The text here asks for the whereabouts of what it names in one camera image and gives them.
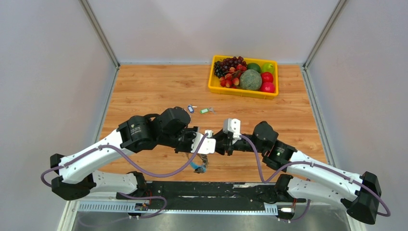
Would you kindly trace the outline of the dark green lime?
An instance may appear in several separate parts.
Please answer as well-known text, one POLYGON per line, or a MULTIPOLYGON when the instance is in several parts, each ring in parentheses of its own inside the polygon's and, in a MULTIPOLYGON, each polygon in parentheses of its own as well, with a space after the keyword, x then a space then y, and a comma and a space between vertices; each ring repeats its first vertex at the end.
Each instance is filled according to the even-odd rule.
POLYGON ((246 67, 248 70, 251 69, 257 71, 258 73, 261 73, 261 67, 257 63, 249 63, 246 67))

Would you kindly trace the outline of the yellow plastic bin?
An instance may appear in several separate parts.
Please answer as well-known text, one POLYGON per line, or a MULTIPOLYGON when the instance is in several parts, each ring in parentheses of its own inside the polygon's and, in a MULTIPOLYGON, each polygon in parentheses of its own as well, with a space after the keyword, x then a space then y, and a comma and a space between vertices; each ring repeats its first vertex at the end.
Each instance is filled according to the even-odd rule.
MULTIPOLYGON (((213 63, 218 59, 224 58, 232 58, 232 56, 225 56, 225 55, 215 55, 213 57, 213 63)), ((211 67, 211 74, 208 81, 208 87, 212 93, 217 94, 228 94, 228 95, 237 95, 243 97, 252 97, 252 98, 260 98, 260 99, 274 99, 279 94, 279 78, 278 78, 278 63, 273 60, 265 60, 265 59, 255 59, 255 58, 244 58, 247 64, 249 63, 257 63, 262 67, 264 63, 273 63, 276 65, 275 72, 273 74, 274 81, 273 84, 276 87, 275 93, 267 93, 262 92, 260 90, 244 90, 240 86, 237 88, 225 88, 222 87, 219 83, 218 77, 216 77, 213 73, 213 65, 211 67)))

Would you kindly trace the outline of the red apple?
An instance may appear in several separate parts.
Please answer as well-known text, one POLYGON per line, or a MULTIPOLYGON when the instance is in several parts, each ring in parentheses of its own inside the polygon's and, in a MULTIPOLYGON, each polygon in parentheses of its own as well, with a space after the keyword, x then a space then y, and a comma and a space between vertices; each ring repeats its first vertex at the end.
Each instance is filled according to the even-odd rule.
POLYGON ((266 82, 270 82, 273 83, 274 81, 274 76, 272 73, 270 72, 264 72, 261 74, 261 78, 262 78, 262 82, 266 83, 266 82))
POLYGON ((267 93, 275 93, 276 87, 272 82, 263 82, 259 90, 267 93))

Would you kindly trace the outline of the cherry cluster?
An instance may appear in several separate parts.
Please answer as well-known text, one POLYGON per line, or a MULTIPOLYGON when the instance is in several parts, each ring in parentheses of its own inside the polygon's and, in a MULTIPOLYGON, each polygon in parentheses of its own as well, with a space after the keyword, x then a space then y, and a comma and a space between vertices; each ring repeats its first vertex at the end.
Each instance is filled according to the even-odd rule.
POLYGON ((219 83, 222 87, 235 89, 240 85, 241 75, 246 70, 246 66, 238 64, 236 67, 220 67, 216 70, 215 74, 218 77, 219 83))

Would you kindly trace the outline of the red apple upper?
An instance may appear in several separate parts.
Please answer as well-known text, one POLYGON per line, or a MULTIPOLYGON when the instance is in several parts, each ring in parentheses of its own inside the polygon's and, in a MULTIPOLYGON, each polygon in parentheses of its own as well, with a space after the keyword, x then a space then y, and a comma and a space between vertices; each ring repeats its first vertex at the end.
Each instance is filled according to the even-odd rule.
POLYGON ((264 72, 261 74, 261 78, 262 78, 262 82, 266 83, 266 82, 270 82, 273 83, 274 81, 274 76, 272 73, 270 72, 264 72))

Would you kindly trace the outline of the green apple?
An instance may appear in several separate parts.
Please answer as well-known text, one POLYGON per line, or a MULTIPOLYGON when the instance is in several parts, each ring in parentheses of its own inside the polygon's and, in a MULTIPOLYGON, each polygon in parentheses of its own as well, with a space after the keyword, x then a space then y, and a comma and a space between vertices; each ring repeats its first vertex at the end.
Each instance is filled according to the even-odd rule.
POLYGON ((274 74, 276 65, 273 63, 264 63, 261 67, 261 73, 269 72, 274 74))

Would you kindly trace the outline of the cantaloupe melon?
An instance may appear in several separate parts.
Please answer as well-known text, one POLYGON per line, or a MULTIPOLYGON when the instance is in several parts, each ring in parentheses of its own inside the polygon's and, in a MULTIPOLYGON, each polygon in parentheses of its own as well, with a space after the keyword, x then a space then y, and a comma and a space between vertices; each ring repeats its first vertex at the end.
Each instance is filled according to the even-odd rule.
POLYGON ((244 90, 259 90, 261 85, 262 77, 253 69, 246 70, 240 77, 240 87, 244 90))

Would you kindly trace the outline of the red apple lower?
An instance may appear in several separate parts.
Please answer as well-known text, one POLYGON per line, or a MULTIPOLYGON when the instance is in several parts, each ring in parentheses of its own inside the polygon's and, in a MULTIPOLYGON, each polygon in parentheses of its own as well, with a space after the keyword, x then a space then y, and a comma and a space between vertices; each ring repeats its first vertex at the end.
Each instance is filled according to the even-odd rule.
POLYGON ((267 93, 275 93, 276 87, 272 82, 263 82, 259 90, 267 93))

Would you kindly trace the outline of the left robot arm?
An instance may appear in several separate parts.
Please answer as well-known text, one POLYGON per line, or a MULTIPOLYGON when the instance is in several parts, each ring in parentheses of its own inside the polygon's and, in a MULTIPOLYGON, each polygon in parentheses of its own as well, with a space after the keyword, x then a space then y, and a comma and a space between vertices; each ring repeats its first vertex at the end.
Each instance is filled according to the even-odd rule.
POLYGON ((51 181, 52 192, 67 201, 98 192, 113 192, 120 199, 126 195, 142 199, 147 193, 146 175, 166 178, 179 171, 154 174, 131 161, 130 155, 161 145, 174 148, 176 153, 196 156, 206 135, 198 133, 196 127, 189 128, 190 121, 189 114, 180 107, 168 108, 161 114, 135 115, 76 154, 54 154, 50 157, 50 166, 58 177, 51 181), (113 174, 99 170, 120 157, 131 163, 136 171, 113 174))

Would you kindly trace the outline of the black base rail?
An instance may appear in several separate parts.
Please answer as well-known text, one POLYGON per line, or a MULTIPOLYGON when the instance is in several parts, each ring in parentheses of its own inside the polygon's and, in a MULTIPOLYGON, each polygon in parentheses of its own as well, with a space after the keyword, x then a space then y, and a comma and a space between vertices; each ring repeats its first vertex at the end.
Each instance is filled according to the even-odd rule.
POLYGON ((162 196, 167 210, 261 211, 264 204, 294 201, 288 193, 277 191, 274 184, 243 182, 151 181, 132 196, 154 196, 152 209, 162 208, 164 202, 157 198, 162 196))

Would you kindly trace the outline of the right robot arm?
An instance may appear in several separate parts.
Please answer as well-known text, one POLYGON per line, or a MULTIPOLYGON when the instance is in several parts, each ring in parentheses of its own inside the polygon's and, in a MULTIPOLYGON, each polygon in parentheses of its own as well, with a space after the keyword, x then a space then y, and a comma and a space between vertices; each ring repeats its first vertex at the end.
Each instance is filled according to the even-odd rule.
POLYGON ((362 175, 348 172, 313 159, 278 139, 266 121, 257 124, 252 134, 242 134, 237 119, 227 119, 214 135, 215 152, 232 155, 234 151, 254 152, 261 162, 273 169, 269 180, 282 172, 276 181, 275 195, 281 201, 306 199, 344 209, 349 216, 373 225, 377 216, 391 215, 381 199, 378 177, 366 171, 362 175))

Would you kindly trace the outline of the green key tag with key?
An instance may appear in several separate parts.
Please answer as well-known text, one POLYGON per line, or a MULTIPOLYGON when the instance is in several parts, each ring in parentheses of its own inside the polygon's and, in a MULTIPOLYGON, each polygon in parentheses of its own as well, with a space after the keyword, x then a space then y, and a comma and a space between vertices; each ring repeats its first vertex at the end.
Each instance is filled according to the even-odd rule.
POLYGON ((206 114, 206 113, 213 113, 215 114, 215 110, 213 107, 209 107, 209 108, 204 108, 200 110, 201 114, 206 114))

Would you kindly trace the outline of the dark grape bunch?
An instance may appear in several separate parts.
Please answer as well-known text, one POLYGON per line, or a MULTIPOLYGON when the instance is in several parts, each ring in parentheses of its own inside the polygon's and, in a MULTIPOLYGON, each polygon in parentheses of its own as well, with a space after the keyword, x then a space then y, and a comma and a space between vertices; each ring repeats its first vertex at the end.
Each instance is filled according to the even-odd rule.
POLYGON ((216 77, 221 78, 228 73, 232 73, 237 69, 241 69, 241 66, 247 67, 247 62, 241 56, 218 59, 213 64, 213 73, 216 77))

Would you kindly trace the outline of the metal key organizer blue handle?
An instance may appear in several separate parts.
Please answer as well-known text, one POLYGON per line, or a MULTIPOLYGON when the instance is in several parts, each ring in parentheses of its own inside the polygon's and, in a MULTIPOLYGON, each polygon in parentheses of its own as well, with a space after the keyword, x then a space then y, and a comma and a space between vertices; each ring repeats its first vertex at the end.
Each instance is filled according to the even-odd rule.
POLYGON ((200 173, 205 173, 207 171, 208 167, 208 156, 206 154, 197 154, 194 159, 192 159, 192 154, 191 153, 186 153, 186 157, 188 160, 191 159, 189 165, 190 167, 194 170, 194 173, 200 174, 200 173), (196 163, 194 160, 195 159, 200 159, 199 163, 196 163))

